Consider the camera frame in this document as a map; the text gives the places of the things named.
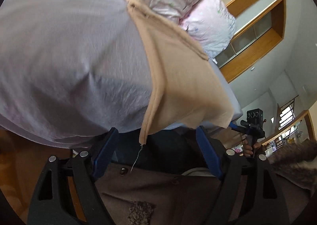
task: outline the white thread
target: white thread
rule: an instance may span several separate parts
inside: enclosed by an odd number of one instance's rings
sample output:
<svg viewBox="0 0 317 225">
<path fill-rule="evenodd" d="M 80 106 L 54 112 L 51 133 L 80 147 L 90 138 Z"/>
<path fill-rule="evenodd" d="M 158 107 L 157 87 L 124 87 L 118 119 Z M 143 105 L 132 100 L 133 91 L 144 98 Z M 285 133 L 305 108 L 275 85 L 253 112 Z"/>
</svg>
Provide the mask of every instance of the white thread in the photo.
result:
<svg viewBox="0 0 317 225">
<path fill-rule="evenodd" d="M 137 153 L 137 158 L 138 158 L 138 156 L 139 156 L 139 154 L 140 154 L 140 151 L 142 151 L 142 149 L 143 149 L 143 145 L 141 145 L 141 149 L 140 149 L 139 152 Z M 135 164 L 136 162 L 137 162 L 137 159 L 136 159 L 135 162 L 133 163 L 132 168 L 131 168 L 131 170 L 130 170 L 130 173 L 132 172 L 133 167 L 134 167 L 134 164 Z"/>
</svg>

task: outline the silver screw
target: silver screw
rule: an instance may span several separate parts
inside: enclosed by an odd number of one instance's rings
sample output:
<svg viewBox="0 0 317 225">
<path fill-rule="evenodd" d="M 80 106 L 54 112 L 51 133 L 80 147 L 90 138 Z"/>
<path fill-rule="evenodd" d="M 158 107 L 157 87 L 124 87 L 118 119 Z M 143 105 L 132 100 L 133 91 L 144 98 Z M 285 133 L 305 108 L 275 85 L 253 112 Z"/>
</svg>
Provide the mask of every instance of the silver screw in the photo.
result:
<svg viewBox="0 0 317 225">
<path fill-rule="evenodd" d="M 82 152 L 80 152 L 80 157 L 86 157 L 86 156 L 88 156 L 88 152 L 87 151 L 82 151 Z"/>
<path fill-rule="evenodd" d="M 262 161 L 265 161 L 266 160 L 266 156 L 264 154 L 260 154 L 259 155 L 259 159 L 262 160 Z"/>
<path fill-rule="evenodd" d="M 49 162 L 54 162 L 56 161 L 56 156 L 52 155 L 51 157 L 49 157 Z"/>
<path fill-rule="evenodd" d="M 232 149 L 228 149 L 226 150 L 226 154 L 230 155 L 230 156 L 233 156 L 236 152 Z"/>
</svg>

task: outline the wooden window frame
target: wooden window frame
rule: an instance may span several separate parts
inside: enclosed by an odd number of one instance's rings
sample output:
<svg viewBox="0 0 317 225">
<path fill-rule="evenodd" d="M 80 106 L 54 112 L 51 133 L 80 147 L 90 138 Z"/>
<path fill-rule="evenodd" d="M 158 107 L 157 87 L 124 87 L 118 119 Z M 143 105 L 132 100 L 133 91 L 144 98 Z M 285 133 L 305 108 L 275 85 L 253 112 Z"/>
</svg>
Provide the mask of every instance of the wooden window frame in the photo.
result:
<svg viewBox="0 0 317 225">
<path fill-rule="evenodd" d="M 286 23 L 286 0 L 276 0 L 260 15 L 235 34 L 231 41 L 237 39 L 268 12 L 271 12 L 272 28 L 220 68 L 221 73 L 228 83 L 248 70 L 256 63 L 256 61 L 263 58 L 283 40 Z"/>
</svg>

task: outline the wooden floor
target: wooden floor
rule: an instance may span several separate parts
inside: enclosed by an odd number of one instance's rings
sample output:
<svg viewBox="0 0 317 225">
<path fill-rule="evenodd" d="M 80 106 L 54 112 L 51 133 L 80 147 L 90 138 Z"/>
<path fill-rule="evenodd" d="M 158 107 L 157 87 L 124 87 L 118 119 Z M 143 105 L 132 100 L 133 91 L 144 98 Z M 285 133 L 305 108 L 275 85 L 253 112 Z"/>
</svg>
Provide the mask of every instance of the wooden floor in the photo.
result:
<svg viewBox="0 0 317 225">
<path fill-rule="evenodd" d="M 26 222 L 37 179 L 51 155 L 68 158 L 68 149 L 37 144 L 0 130 L 0 189 L 11 207 Z"/>
</svg>

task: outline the hand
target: hand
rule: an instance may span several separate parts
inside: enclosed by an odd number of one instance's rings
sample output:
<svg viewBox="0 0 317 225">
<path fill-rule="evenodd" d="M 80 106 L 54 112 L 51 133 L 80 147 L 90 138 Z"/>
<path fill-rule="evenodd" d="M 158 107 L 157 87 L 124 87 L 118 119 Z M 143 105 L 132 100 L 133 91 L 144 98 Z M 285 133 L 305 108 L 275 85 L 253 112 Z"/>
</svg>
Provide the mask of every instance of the hand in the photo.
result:
<svg viewBox="0 0 317 225">
<path fill-rule="evenodd" d="M 254 144 L 254 149 L 259 149 L 261 147 L 261 143 L 257 142 Z M 248 145 L 248 141 L 245 139 L 243 141 L 243 155 L 245 157 L 250 157 L 253 155 L 253 149 L 251 145 Z"/>
</svg>

